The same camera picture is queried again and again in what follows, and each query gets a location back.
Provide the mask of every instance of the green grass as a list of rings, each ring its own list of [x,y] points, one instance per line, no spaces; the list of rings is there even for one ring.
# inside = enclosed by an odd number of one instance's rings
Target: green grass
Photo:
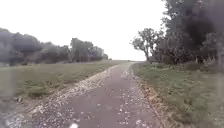
[[[108,60],[0,68],[0,98],[40,98],[122,62]]]
[[[159,93],[168,111],[174,112],[174,120],[198,128],[224,126],[223,75],[147,63],[135,64],[133,68],[137,76]]]

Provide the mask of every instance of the dirt path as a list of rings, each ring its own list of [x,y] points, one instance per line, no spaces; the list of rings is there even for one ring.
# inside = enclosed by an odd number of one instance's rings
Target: dirt path
[[[131,64],[114,66],[51,96],[29,111],[30,121],[10,127],[162,128],[132,79]]]

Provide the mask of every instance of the road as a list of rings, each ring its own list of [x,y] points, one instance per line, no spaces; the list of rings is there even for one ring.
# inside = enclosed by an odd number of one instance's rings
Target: road
[[[133,79],[132,64],[111,67],[49,97],[20,127],[162,128]]]

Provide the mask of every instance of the grass verge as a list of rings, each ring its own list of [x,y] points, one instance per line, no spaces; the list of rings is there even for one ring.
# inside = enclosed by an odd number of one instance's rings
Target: grass verge
[[[0,68],[0,98],[40,98],[123,62],[108,60]]]
[[[133,69],[158,93],[166,111],[173,112],[172,120],[198,128],[224,126],[223,75],[148,63],[135,64]]]

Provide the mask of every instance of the foliage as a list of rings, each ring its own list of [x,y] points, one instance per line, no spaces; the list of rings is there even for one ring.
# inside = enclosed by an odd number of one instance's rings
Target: foliage
[[[221,29],[224,17],[218,15],[223,12],[220,5],[224,5],[224,2],[220,0],[164,1],[167,8],[162,20],[166,26],[165,35],[160,34],[161,36],[153,38],[154,30],[145,29],[142,34],[139,34],[140,38],[132,43],[136,49],[146,51],[145,49],[150,47],[153,58],[157,62],[167,64],[189,61],[203,63],[207,59],[224,59],[222,57],[224,29]],[[153,40],[147,40],[148,43],[145,43],[147,37]]]
[[[103,49],[91,42],[73,38],[71,49],[51,42],[40,42],[31,35],[11,33],[0,28],[0,62],[13,65],[28,63],[85,62],[107,59]]]
[[[151,28],[145,28],[143,31],[139,31],[139,38],[135,38],[132,41],[132,45],[135,49],[141,50],[145,53],[145,57],[149,60],[149,52],[154,51],[154,46],[158,42],[158,38],[163,34],[162,32],[156,32]]]

